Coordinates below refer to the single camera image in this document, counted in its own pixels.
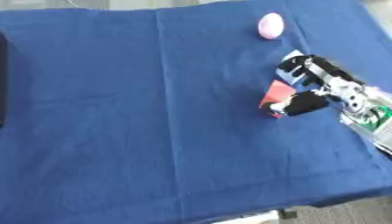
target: table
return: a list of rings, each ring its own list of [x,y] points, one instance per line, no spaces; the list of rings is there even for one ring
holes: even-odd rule
[[[256,25],[281,13],[284,35]],[[257,104],[294,49],[392,92],[392,45],[354,0],[0,12],[10,42],[0,222],[191,223],[392,191],[392,162],[326,108]]]

